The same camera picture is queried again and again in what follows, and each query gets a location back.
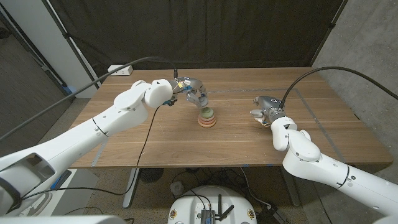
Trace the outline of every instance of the electrical outlet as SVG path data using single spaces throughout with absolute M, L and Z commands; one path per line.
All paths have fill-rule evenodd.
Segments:
M 123 66 L 123 65 L 111 65 L 108 68 L 108 72 L 115 70 L 115 69 L 119 68 L 120 66 Z M 132 66 L 130 65 L 126 68 L 122 68 L 119 71 L 112 73 L 111 75 L 131 75 L 131 73 L 132 73 Z

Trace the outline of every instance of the table leg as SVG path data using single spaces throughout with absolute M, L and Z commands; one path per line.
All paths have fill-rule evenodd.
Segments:
M 282 176 L 284 177 L 290 199 L 292 200 L 292 205 L 295 207 L 300 206 L 299 193 L 297 192 L 293 176 L 288 173 L 284 167 L 280 167 L 280 169 L 282 171 Z
M 127 183 L 126 190 L 130 187 L 133 179 L 134 179 L 134 182 L 132 183 L 130 190 L 124 195 L 123 208 L 129 208 L 131 206 L 132 199 L 134 198 L 134 192 L 136 190 L 137 183 L 138 183 L 138 174 L 139 174 L 138 168 L 137 168 L 137 172 L 136 172 L 136 168 L 131 169 L 130 178 L 129 178 L 129 182 Z

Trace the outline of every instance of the cable on floor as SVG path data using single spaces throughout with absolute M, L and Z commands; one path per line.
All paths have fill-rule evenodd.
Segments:
M 68 213 L 66 213 L 66 214 L 64 214 L 64 215 L 68 215 L 69 213 L 75 212 L 75 211 L 80 210 L 80 209 L 85 209 L 85 208 L 95 208 L 95 209 L 99 210 L 99 211 L 101 212 L 102 215 L 104 215 L 104 213 L 102 212 L 102 210 L 101 210 L 100 208 L 98 208 L 98 207 L 81 207 L 81 208 L 76 208 L 76 209 L 74 209 L 74 210 L 72 210 L 72 211 L 70 211 L 70 212 L 68 212 Z
M 268 209 L 268 210 L 271 209 L 272 206 L 271 206 L 269 203 L 263 202 L 262 200 L 258 199 L 256 196 L 254 196 L 254 194 L 251 192 L 251 189 L 250 189 L 250 186 L 249 186 L 248 177 L 246 177 L 246 174 L 244 173 L 243 168 L 242 168 L 242 167 L 240 167 L 240 168 L 241 168 L 241 171 L 242 171 L 242 173 L 243 173 L 243 175 L 244 175 L 244 178 L 246 179 L 246 183 L 247 183 L 247 185 L 248 185 L 248 190 L 249 190 L 250 195 L 251 195 L 255 200 L 257 200 L 258 202 L 261 202 L 261 203 L 263 203 L 264 205 L 267 205 L 267 209 Z
M 68 213 L 66 213 L 66 214 L 64 214 L 64 215 L 68 215 L 69 213 L 75 212 L 75 211 L 80 210 L 80 209 L 85 209 L 85 208 L 95 208 L 95 209 L 99 210 L 99 211 L 101 212 L 102 215 L 104 215 L 103 211 L 102 211 L 100 208 L 98 208 L 98 207 L 81 207 L 81 208 L 76 208 L 76 209 L 74 209 L 74 210 L 72 210 L 72 211 L 70 211 L 70 212 L 68 212 Z M 124 221 L 126 221 L 126 222 L 132 221 L 131 223 L 133 223 L 134 218 L 125 218 Z

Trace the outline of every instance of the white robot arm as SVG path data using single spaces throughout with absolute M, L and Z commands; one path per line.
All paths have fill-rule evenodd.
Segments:
M 398 215 L 398 185 L 322 154 L 310 135 L 297 131 L 294 121 L 279 109 L 280 100 L 258 96 L 254 103 L 261 110 L 251 114 L 258 122 L 271 124 L 275 149 L 288 150 L 283 161 L 287 172 L 332 186 L 386 216 Z
M 148 112 L 144 106 L 157 108 L 173 105 L 177 94 L 198 108 L 207 105 L 202 82 L 175 78 L 135 82 L 131 89 L 118 95 L 112 107 L 58 137 L 0 158 L 0 215 L 16 216 L 37 200 L 22 198 L 47 190 L 75 161 L 110 136 L 143 123 Z

